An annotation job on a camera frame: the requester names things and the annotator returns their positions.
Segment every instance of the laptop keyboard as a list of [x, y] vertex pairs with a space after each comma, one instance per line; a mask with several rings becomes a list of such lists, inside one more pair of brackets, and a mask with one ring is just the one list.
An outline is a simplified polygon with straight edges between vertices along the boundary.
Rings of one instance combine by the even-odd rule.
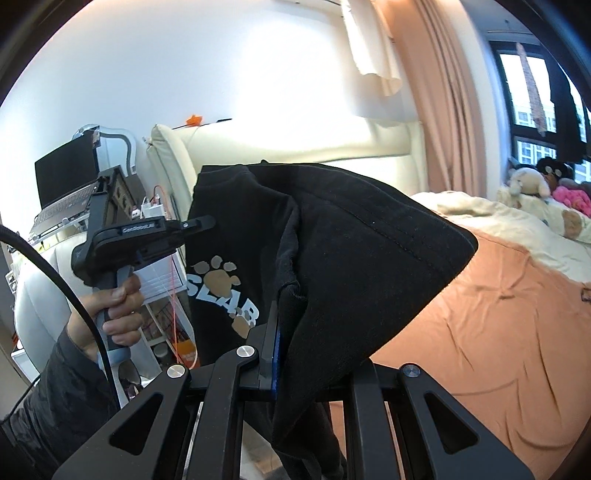
[[80, 189], [74, 193], [70, 193], [69, 195], [63, 197], [61, 200], [58, 200], [57, 202], [48, 205], [41, 211], [41, 213], [39, 213], [39, 215], [37, 215], [37, 218], [35, 218], [34, 226], [41, 224], [45, 220], [51, 219], [53, 216], [58, 215], [60, 212], [65, 212], [68, 208], [70, 208], [73, 205], [77, 205], [81, 202], [84, 202], [85, 200], [90, 198], [90, 194], [92, 193], [92, 190], [94, 188], [94, 184], [88, 185], [83, 189]]

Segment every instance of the orange bedsheet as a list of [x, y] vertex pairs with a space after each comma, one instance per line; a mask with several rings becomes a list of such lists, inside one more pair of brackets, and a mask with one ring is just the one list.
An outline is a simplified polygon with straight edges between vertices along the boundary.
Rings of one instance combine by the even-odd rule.
[[591, 303], [523, 247], [473, 233], [464, 272], [372, 359], [420, 365], [547, 480], [591, 416]]

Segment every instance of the black cable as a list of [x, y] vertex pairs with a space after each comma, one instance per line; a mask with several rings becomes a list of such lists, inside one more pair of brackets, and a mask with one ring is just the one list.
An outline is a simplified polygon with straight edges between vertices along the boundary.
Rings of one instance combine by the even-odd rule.
[[45, 260], [39, 254], [39, 252], [37, 252], [37, 250], [29, 245], [24, 238], [22, 238], [20, 235], [17, 235], [12, 230], [6, 228], [4, 225], [0, 225], [0, 242], [15, 248], [19, 253], [31, 261], [31, 263], [33, 263], [39, 270], [41, 270], [56, 285], [56, 287], [60, 289], [60, 291], [66, 296], [68, 301], [76, 309], [82, 320], [84, 320], [84, 323], [89, 328], [90, 333], [96, 342], [96, 346], [99, 348], [100, 359], [103, 362], [105, 375], [107, 376], [107, 381], [109, 382], [113, 398], [115, 399], [116, 410], [120, 410], [121, 406], [119, 405], [119, 395], [117, 395], [115, 379], [113, 378], [113, 372], [110, 368], [111, 363], [109, 362], [109, 356], [107, 355], [105, 344], [103, 343], [103, 339], [100, 336], [99, 329], [96, 327], [94, 320], [84, 308], [84, 305], [82, 305], [78, 297], [76, 297], [76, 294], [72, 291], [66, 281], [60, 276], [60, 274], [55, 271], [55, 269], [47, 262], [47, 260]]
[[27, 387], [27, 389], [25, 390], [25, 393], [23, 393], [21, 395], [21, 398], [18, 399], [18, 401], [14, 404], [12, 410], [10, 411], [10, 413], [7, 415], [7, 417], [4, 419], [4, 421], [8, 421], [10, 420], [10, 417], [12, 417], [14, 415], [14, 413], [16, 412], [18, 406], [22, 403], [22, 401], [25, 399], [25, 397], [29, 394], [29, 392], [32, 390], [32, 388], [35, 386], [35, 384], [37, 382], [39, 382], [39, 379], [41, 378], [41, 375], [37, 375], [37, 378], [35, 380], [32, 381], [31, 385], [29, 385]]

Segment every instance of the black sleeve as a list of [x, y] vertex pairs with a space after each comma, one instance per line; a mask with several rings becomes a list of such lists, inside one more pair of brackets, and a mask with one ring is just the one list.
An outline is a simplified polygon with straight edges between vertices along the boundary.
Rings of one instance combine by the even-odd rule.
[[64, 329], [39, 383], [4, 428], [41, 478], [50, 480], [113, 413], [104, 373]]

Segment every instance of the red wire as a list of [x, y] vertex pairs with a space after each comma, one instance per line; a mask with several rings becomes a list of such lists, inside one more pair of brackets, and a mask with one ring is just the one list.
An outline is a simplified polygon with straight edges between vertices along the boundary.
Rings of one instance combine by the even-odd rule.
[[172, 255], [170, 256], [170, 289], [172, 290], [172, 302], [173, 302], [173, 332], [174, 332], [174, 354], [177, 358], [177, 363], [181, 363], [180, 356], [178, 354], [178, 340], [177, 340], [177, 293], [174, 288], [174, 260]]
[[[164, 197], [164, 209], [166, 210], [165, 212], [165, 217], [167, 219], [170, 219], [170, 208], [168, 205], [168, 195], [166, 195], [166, 190], [164, 190], [164, 188], [162, 187], [162, 185], [156, 185], [154, 187], [154, 197], [152, 198], [152, 200], [154, 200], [156, 198], [156, 189], [160, 189], [162, 191], [162, 196]], [[171, 303], [173, 305], [173, 336], [174, 336], [174, 356], [177, 359], [177, 363], [181, 363], [181, 358], [180, 355], [178, 354], [178, 336], [177, 336], [177, 313], [176, 313], [176, 308], [177, 308], [177, 293], [176, 290], [174, 288], [174, 259], [173, 256], [171, 255], [170, 257], [170, 291], [171, 291]]]

